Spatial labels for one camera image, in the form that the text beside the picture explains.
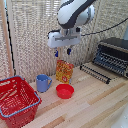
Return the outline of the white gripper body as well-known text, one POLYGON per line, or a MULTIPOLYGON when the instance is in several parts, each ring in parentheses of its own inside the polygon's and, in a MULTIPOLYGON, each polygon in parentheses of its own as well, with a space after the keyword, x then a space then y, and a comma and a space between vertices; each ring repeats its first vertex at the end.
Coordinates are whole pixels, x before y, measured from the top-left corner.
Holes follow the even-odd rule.
POLYGON ((81 40, 80 28, 53 30, 48 33, 48 46, 50 48, 76 45, 81 40))

